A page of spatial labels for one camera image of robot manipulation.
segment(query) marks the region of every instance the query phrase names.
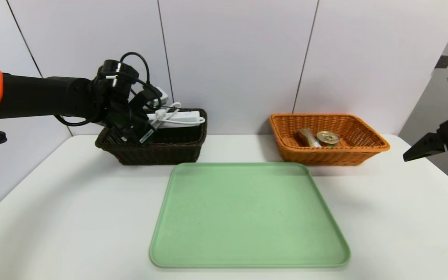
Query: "wall switch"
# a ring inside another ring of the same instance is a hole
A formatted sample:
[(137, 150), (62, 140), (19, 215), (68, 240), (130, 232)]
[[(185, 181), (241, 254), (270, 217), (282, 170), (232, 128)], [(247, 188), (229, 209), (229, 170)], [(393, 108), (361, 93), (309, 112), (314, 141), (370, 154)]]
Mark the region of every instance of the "wall switch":
[(439, 60), (437, 61), (437, 65), (435, 68), (447, 68), (448, 67), (448, 55), (441, 55)]

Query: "white table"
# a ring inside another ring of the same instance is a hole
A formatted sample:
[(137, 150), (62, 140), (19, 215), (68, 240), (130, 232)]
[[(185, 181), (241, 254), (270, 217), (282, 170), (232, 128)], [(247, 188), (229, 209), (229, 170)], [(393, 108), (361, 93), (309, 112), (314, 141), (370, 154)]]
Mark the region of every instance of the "white table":
[[(67, 140), (0, 203), (0, 280), (448, 280), (448, 177), (392, 148), (310, 167), (352, 250), (338, 269), (160, 269), (148, 247), (173, 166), (122, 166)], [(208, 135), (199, 162), (281, 161), (270, 135)]]

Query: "wicker basket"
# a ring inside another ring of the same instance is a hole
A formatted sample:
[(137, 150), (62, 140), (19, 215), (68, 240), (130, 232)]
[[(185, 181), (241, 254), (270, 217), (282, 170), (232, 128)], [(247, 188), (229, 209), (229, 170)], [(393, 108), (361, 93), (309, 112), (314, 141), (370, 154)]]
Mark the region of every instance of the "wicker basket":
[[(205, 110), (199, 111), (207, 119)], [(207, 122), (199, 126), (176, 129), (159, 129), (153, 142), (138, 146), (126, 143), (110, 129), (105, 128), (96, 139), (96, 147), (113, 154), (123, 165), (178, 165), (194, 163), (200, 155), (201, 145), (207, 136)]]
[[(390, 145), (362, 119), (349, 114), (274, 114), (269, 118), (279, 153), (285, 161), (305, 165), (359, 165)], [(300, 129), (333, 131), (336, 147), (306, 147)]]

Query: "black cable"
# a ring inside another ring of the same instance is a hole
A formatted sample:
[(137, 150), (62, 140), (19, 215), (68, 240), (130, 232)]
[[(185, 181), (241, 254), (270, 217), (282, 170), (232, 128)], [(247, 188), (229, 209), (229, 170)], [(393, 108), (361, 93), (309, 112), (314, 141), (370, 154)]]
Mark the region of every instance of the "black cable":
[(144, 63), (144, 68), (146, 69), (146, 83), (149, 84), (149, 83), (150, 83), (150, 69), (148, 68), (148, 63), (146, 62), (146, 59), (144, 59), (144, 57), (143, 57), (142, 55), (140, 55), (139, 53), (130, 51), (130, 52), (125, 53), (124, 55), (122, 55), (122, 57), (121, 57), (121, 62), (123, 62), (124, 59), (125, 59), (126, 57), (128, 57), (129, 55), (135, 55), (135, 56), (141, 58), (141, 60), (142, 60), (143, 63)]
[(158, 110), (158, 109), (162, 108), (162, 100), (160, 99), (160, 96), (158, 96), (158, 95), (157, 95), (157, 98), (148, 100), (148, 102), (153, 101), (155, 99), (158, 101), (158, 105), (156, 107), (153, 107), (153, 106), (149, 105), (148, 103), (146, 103), (146, 105), (144, 105), (144, 106), (146, 106), (146, 108), (148, 108), (150, 110)]
[(94, 119), (96, 119), (100, 115), (100, 112), (101, 112), (101, 110), (100, 110), (100, 108), (98, 108), (98, 110), (92, 117), (85, 119), (82, 122), (67, 122), (61, 115), (55, 115), (55, 118), (59, 122), (61, 122), (62, 124), (66, 125), (66, 126), (83, 126), (84, 124), (88, 124), (88, 123), (92, 122)]

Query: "white cable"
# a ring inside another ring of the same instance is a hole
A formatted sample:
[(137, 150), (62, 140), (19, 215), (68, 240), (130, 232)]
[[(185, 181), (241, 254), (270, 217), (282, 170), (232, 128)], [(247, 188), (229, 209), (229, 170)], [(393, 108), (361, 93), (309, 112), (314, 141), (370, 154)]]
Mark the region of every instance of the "white cable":
[[(169, 110), (171, 108), (176, 108), (174, 112), (169, 113)], [(197, 122), (178, 122), (178, 121), (171, 121), (169, 120), (171, 117), (177, 114), (179, 112), (179, 109), (181, 108), (181, 103), (176, 102), (172, 103), (169, 108), (166, 109), (160, 109), (155, 112), (155, 119), (151, 121), (151, 126), (153, 126), (155, 129), (158, 128), (162, 123), (171, 123), (171, 124), (202, 124), (205, 122), (204, 117), (200, 117), (199, 121)]]

